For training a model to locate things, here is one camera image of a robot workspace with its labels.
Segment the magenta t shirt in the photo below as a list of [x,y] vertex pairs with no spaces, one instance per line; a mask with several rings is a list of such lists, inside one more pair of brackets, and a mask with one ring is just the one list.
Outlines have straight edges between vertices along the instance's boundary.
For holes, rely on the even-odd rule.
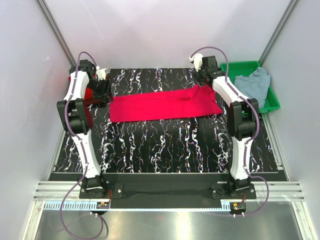
[[216,93],[198,84],[186,89],[115,96],[110,103],[113,123],[168,120],[219,115]]

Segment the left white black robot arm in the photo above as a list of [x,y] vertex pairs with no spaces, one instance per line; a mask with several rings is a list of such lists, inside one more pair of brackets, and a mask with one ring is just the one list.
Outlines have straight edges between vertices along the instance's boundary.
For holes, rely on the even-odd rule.
[[70,84],[57,111],[64,130],[71,135],[82,165],[79,181],[81,199],[100,199],[108,194],[92,142],[93,117],[90,104],[107,104],[113,101],[109,70],[82,59],[69,70]]

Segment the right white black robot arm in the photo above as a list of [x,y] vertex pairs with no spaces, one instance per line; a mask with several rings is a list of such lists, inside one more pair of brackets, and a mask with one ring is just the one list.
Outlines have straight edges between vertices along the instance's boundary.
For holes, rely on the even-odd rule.
[[228,106],[227,131],[232,138],[232,163],[227,183],[216,192],[221,196],[242,198],[250,191],[250,153],[253,140],[260,129],[259,103],[235,87],[227,72],[219,69],[215,56],[204,57],[197,53],[193,57],[193,64],[198,79],[211,85]]

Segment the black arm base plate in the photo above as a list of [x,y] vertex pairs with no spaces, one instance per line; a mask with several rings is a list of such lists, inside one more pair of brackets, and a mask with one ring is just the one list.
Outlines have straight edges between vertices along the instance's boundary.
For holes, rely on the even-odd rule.
[[251,178],[234,179],[229,173],[104,173],[80,180],[81,198],[102,198],[112,193],[120,199],[130,195],[195,195],[213,199],[255,194]]

